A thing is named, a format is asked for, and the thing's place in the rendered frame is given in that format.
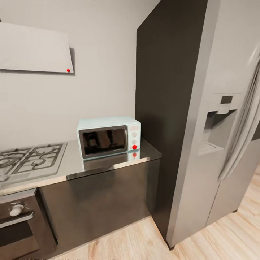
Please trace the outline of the microwave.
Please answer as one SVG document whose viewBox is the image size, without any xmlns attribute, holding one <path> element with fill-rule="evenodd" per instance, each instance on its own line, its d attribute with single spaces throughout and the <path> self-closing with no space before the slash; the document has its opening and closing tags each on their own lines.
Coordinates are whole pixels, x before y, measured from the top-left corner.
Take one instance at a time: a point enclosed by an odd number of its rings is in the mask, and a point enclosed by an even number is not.
<svg viewBox="0 0 260 260">
<path fill-rule="evenodd" d="M 81 159 L 140 149 L 141 123 L 130 116 L 79 119 Z"/>
</svg>

